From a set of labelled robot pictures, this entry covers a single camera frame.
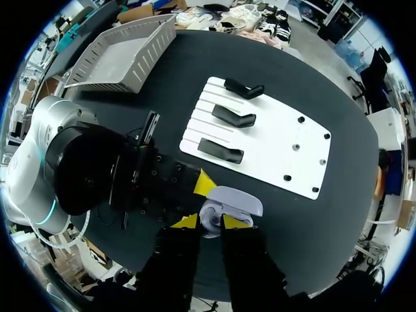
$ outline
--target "plastic tray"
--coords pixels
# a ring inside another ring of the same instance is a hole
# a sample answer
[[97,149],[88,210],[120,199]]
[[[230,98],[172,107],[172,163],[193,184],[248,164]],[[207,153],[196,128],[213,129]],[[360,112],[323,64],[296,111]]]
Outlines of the plastic tray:
[[65,88],[138,93],[170,42],[175,16],[152,16],[101,33],[75,63]]

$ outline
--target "white plate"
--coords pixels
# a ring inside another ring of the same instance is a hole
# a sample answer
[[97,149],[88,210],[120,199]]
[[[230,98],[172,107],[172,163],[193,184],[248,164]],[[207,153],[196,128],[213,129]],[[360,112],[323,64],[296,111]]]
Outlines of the white plate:
[[[253,127],[234,128],[211,115],[221,105],[240,116],[256,114]],[[180,143],[180,150],[282,189],[318,198],[324,181],[331,139],[330,132],[305,114],[262,95],[245,100],[224,88],[224,80],[208,79]],[[198,151],[201,138],[227,148],[244,151],[240,164],[233,164]],[[284,176],[291,176],[290,181]]]

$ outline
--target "black bracket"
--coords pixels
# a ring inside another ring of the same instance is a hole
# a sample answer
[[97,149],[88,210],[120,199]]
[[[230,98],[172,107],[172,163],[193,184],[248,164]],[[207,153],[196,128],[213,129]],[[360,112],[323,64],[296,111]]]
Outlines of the black bracket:
[[226,148],[225,146],[207,140],[206,138],[202,138],[200,140],[198,151],[202,151],[206,154],[234,164],[240,164],[242,157],[244,156],[244,151],[241,149]]
[[252,127],[255,123],[255,114],[239,116],[234,112],[230,111],[229,109],[220,105],[215,105],[211,114],[217,117],[218,119],[221,119],[223,122],[226,122],[227,124],[229,123],[230,125],[236,128]]
[[256,98],[257,96],[262,95],[265,91],[265,86],[258,85],[250,89],[242,83],[239,83],[237,80],[231,78],[227,78],[224,81],[224,87],[228,91],[234,92],[244,99]]

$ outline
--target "black office chair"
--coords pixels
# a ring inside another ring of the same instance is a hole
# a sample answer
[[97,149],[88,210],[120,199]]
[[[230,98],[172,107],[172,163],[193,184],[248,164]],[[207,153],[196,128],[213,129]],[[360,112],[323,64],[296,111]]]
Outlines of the black office chair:
[[390,62],[391,58],[384,47],[375,49],[370,66],[360,73],[363,82],[356,81],[351,76],[347,77],[348,80],[353,80],[361,90],[361,93],[358,96],[352,96],[352,99],[356,100],[364,97],[368,114],[370,113],[370,106],[372,112],[380,111],[387,107],[387,99],[383,90],[387,92],[384,77],[387,73],[386,63]]

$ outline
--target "black table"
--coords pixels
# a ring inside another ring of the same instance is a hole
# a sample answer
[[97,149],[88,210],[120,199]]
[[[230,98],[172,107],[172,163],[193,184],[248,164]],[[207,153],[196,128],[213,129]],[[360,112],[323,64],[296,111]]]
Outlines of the black table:
[[[331,131],[328,168],[317,200],[180,152],[191,112],[211,76],[232,77],[248,86],[265,85],[265,94]],[[377,136],[343,91],[297,58],[238,36],[178,31],[139,94],[79,92],[74,102],[90,107],[101,125],[123,134],[139,127],[147,110],[158,112],[161,119],[153,137],[162,153],[201,166],[218,185],[258,197],[264,215],[254,222],[265,232],[268,251],[286,274],[289,294],[328,286],[348,261],[374,193]],[[114,216],[108,207],[100,207],[99,213],[106,221]],[[139,271],[153,251],[161,223],[135,211],[122,231],[120,219],[106,226],[96,212],[91,216],[86,236],[111,259]],[[83,221],[83,216],[73,218],[78,228]],[[201,241],[194,295],[228,301],[220,239]]]

